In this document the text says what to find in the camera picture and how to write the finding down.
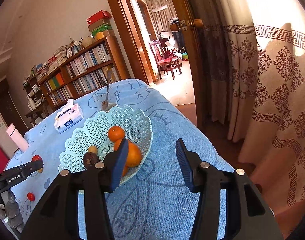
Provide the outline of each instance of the dark purple fruit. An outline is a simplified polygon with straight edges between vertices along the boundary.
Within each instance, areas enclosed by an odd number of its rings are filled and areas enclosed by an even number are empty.
[[[92,165],[100,162],[99,157],[97,154],[94,153],[85,153],[84,157],[82,158],[84,166],[86,170],[88,170]]]

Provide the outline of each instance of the mint green plastic basket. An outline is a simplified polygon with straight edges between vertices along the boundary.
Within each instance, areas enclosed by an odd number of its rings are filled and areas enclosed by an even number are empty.
[[[150,151],[153,133],[150,118],[141,109],[134,111],[130,106],[114,106],[108,113],[98,112],[95,117],[85,120],[83,128],[76,128],[72,137],[65,142],[66,151],[60,154],[59,172],[64,169],[71,172],[85,170],[82,158],[91,145],[98,148],[99,159],[103,161],[107,153],[113,152],[114,143],[108,139],[107,133],[115,125],[122,127],[126,139],[136,144],[142,152],[141,163],[129,169],[121,178],[120,185],[136,175]]]

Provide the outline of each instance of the pink bottle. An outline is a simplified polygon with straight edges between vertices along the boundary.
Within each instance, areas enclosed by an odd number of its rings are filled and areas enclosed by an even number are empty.
[[[7,134],[20,148],[20,150],[25,152],[28,149],[29,143],[21,136],[21,134],[18,132],[18,130],[13,124],[9,125],[9,127],[7,128]]]

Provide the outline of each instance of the tablecloth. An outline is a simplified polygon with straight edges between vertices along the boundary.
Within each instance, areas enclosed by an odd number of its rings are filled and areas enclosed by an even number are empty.
[[[220,170],[233,171],[233,168],[217,154],[210,141],[157,90],[136,79],[119,81],[111,87],[119,107],[128,105],[133,109],[142,109],[150,117],[154,133],[150,153],[136,176],[114,193],[106,194],[115,238],[189,239],[199,193],[192,194],[184,185],[175,154],[176,140],[182,138],[188,150],[197,152],[201,160]],[[74,129],[83,127],[85,120],[98,112],[93,94],[76,100],[83,110],[82,121],[58,134],[54,128],[55,113],[49,115],[25,134],[28,150],[24,153],[17,151],[8,163],[9,169],[31,161],[35,154],[44,161],[42,173],[34,172],[26,181],[12,188],[25,222],[58,175],[59,155],[65,151],[65,141],[72,136]],[[27,199],[28,192],[35,195],[35,201]],[[222,190],[218,239],[224,236],[225,219],[226,200],[225,191]],[[82,194],[79,194],[78,220],[80,237],[86,239]]]

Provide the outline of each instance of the cherry tomato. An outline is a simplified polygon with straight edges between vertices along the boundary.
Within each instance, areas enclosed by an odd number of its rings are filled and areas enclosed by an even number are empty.
[[[42,158],[39,155],[34,155],[32,157],[32,161],[34,162],[34,161],[37,161],[37,160],[42,160]]]
[[[33,193],[31,193],[31,192],[29,192],[28,194],[27,194],[27,198],[30,200],[30,201],[35,201],[35,195],[33,195]]]

